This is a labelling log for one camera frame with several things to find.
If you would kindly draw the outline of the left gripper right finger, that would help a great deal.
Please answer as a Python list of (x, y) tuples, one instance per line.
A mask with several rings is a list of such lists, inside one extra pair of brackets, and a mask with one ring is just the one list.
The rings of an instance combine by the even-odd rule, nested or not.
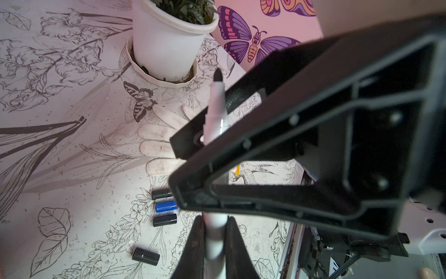
[(228, 218), (225, 236), (225, 266), (227, 279), (259, 279), (238, 224), (233, 216)]

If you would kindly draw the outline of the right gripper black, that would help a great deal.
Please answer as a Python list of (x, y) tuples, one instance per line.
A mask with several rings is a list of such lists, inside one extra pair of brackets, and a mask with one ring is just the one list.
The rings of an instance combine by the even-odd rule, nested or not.
[(444, 200), (446, 16), (382, 23), (307, 43), (306, 138), (319, 156), (309, 226), (367, 238), (397, 231), (405, 201)]

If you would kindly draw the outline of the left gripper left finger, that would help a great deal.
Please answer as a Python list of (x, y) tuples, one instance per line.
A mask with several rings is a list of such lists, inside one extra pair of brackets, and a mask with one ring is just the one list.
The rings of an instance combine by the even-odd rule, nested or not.
[(203, 216), (196, 216), (184, 250), (171, 279), (203, 279), (205, 255)]

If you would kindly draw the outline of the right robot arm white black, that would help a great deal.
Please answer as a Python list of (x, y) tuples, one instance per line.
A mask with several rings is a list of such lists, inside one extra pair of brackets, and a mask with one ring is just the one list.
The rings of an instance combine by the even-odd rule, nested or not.
[(330, 274), (322, 247), (359, 259), (407, 256), (398, 225), (410, 196), (446, 211), (446, 15), (382, 23), (274, 51), (224, 91), (233, 112), (261, 104), (210, 144), (206, 108), (171, 137), (180, 166), (168, 184), (179, 207), (224, 213), (229, 279), (257, 279), (235, 215), (315, 227), (298, 265)]

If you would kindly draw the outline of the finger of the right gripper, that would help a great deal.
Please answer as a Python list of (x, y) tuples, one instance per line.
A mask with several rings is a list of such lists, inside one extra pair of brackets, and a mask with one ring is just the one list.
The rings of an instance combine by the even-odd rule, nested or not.
[(210, 143), (203, 142), (206, 110), (170, 138), (184, 161), (169, 178), (180, 208), (350, 226), (355, 195), (343, 185), (346, 130), (334, 124), (348, 111), (350, 92), (302, 98), (229, 90), (225, 97), (228, 113), (244, 105), (249, 111), (218, 121)]
[[(261, 99), (265, 99), (334, 43), (335, 40), (331, 38), (273, 51), (224, 91), (226, 111), (233, 112), (254, 93), (259, 93)], [(203, 109), (170, 138), (177, 159), (187, 160), (204, 147), (198, 143), (197, 136), (203, 132), (207, 111), (208, 108)]]

